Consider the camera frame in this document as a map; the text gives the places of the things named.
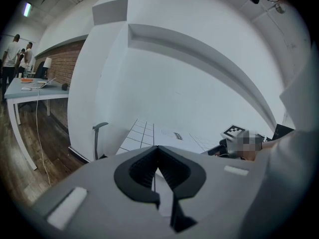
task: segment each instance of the laptop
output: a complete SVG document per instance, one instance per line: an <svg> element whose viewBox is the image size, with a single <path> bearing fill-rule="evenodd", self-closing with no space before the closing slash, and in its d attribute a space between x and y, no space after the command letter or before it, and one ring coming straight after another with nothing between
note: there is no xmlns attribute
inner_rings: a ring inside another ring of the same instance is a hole
<svg viewBox="0 0 319 239"><path fill-rule="evenodd" d="M51 81L46 82L45 84L38 83L38 84L42 84L41 86L31 86L30 88L32 88L32 89L42 89L45 85L48 85L50 82L54 81L55 79L56 79L56 77L54 79L52 79Z"/></svg>

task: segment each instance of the red brick wall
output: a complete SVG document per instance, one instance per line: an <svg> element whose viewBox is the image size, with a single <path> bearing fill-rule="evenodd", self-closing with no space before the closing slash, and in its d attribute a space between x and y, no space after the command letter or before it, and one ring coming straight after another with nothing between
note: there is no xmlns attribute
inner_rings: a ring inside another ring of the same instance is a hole
<svg viewBox="0 0 319 239"><path fill-rule="evenodd" d="M70 86L75 62L79 56L80 50L84 44L83 41L72 42L54 49L51 49L36 57L35 69L39 64L45 61L47 57L52 58L51 68L48 70L47 76L52 79L56 77L59 83L67 83ZM62 123L66 128L68 99L52 99L50 101L51 114Z"/></svg>
<svg viewBox="0 0 319 239"><path fill-rule="evenodd" d="M74 66L84 42L85 40L65 44L37 56L35 71L47 57L52 58L51 68L48 70L47 77L50 79L56 77L55 80L57 82L67 83L70 86Z"/></svg>

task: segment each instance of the orange object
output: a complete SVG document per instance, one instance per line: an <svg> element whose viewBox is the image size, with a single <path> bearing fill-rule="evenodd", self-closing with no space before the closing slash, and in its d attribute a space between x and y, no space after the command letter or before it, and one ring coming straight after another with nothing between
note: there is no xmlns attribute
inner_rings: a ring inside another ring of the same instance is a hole
<svg viewBox="0 0 319 239"><path fill-rule="evenodd" d="M22 78L21 82L33 82L33 79L28 79L28 78Z"/></svg>

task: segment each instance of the white t-shirt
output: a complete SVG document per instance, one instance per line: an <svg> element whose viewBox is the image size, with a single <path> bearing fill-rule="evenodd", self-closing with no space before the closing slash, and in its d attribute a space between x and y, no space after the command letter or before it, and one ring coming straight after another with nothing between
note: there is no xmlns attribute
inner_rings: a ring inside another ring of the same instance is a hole
<svg viewBox="0 0 319 239"><path fill-rule="evenodd" d="M12 42L5 50L7 52L3 67L14 67L16 62L16 55L20 55L20 47L17 42Z"/></svg>
<svg viewBox="0 0 319 239"><path fill-rule="evenodd" d="M24 69L26 69L28 67L28 64L31 62L32 59L32 50L30 48L28 48L25 52L24 52L24 57L22 58L20 65L22 66Z"/></svg>

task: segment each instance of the table leg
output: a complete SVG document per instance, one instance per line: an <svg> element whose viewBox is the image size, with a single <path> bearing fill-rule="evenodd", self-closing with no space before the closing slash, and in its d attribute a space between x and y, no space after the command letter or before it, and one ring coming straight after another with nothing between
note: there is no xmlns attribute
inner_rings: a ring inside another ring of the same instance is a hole
<svg viewBox="0 0 319 239"><path fill-rule="evenodd" d="M24 155L24 157L26 158L26 160L28 161L28 163L30 164L31 168L33 170L35 170L37 167L35 165L35 163L33 162L33 160L31 159L28 151L25 148L25 145L22 141L20 132L19 132L19 128L18 125L16 123L15 120L15 115L14 115L14 108L13 108L13 100L12 99L7 99L7 106L8 106L8 111L9 111L9 117L10 117L10 121L11 121L11 125L12 125L12 129L15 135L15 138L20 146L20 149Z"/></svg>
<svg viewBox="0 0 319 239"><path fill-rule="evenodd" d="M18 122L18 125L21 125L18 104L14 104L14 107L15 107L16 121Z"/></svg>
<svg viewBox="0 0 319 239"><path fill-rule="evenodd" d="M50 99L46 100L46 114L50 116Z"/></svg>

